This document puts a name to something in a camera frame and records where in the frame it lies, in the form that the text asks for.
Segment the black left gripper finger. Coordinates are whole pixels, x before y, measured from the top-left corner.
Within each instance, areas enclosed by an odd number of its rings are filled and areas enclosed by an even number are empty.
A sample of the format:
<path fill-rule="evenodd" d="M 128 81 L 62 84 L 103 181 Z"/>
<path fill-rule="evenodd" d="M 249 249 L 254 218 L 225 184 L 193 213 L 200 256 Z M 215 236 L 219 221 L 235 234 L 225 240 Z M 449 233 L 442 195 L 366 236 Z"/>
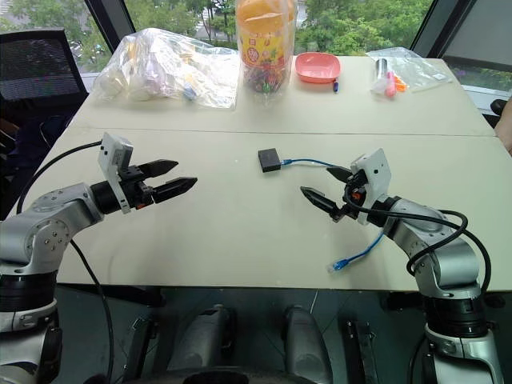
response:
<path fill-rule="evenodd" d="M 197 181 L 197 178 L 192 177 L 180 177 L 168 181 L 163 185 L 153 188 L 153 201 L 155 203 L 161 203 L 166 200 L 175 198 L 181 194 L 184 194 L 188 190 L 190 190 Z"/>
<path fill-rule="evenodd" d="M 167 174 L 170 170 L 175 168 L 178 162 L 168 159 L 158 159 L 152 162 L 147 162 L 139 166 L 141 172 L 144 173 L 146 178 L 156 178 L 161 175 Z"/>

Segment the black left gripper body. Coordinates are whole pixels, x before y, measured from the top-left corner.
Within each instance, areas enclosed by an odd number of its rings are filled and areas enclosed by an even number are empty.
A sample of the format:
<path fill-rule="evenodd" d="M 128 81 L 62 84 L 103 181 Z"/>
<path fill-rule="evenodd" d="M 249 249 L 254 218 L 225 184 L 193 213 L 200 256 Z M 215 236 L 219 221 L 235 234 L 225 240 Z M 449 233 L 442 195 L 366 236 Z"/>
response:
<path fill-rule="evenodd" d="M 148 176 L 140 166 L 129 166 L 119 173 L 119 177 L 120 186 L 130 208 L 139 210 L 154 204 L 152 196 L 154 190 L 144 183 Z"/>

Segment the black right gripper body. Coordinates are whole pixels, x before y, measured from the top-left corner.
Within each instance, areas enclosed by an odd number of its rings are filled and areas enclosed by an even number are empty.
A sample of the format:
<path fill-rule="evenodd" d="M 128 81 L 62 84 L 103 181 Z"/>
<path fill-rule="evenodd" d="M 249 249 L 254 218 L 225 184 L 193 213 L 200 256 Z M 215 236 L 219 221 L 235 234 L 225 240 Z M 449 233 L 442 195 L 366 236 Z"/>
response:
<path fill-rule="evenodd" d="M 359 211 L 354 209 L 349 202 L 356 206 L 362 206 L 366 199 L 367 177 L 364 170 L 359 170 L 355 174 L 348 169 L 342 171 L 342 181 L 346 184 L 342 200 L 343 209 L 350 218 L 357 218 Z"/>

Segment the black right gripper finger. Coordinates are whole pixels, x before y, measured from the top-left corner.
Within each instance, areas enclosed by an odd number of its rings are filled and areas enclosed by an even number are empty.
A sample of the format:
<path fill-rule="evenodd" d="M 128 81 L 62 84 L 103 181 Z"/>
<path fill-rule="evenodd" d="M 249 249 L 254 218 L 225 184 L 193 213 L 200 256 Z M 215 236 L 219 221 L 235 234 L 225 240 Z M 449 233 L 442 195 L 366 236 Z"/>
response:
<path fill-rule="evenodd" d="M 331 166 L 327 167 L 326 170 L 337 180 L 347 184 L 349 179 L 352 177 L 352 172 L 350 169 L 341 166 Z"/>
<path fill-rule="evenodd" d="M 339 222 L 347 214 L 347 209 L 338 207 L 337 203 L 328 199 L 322 192 L 307 186 L 301 186 L 300 191 L 306 199 L 329 215 L 334 222 Z"/>

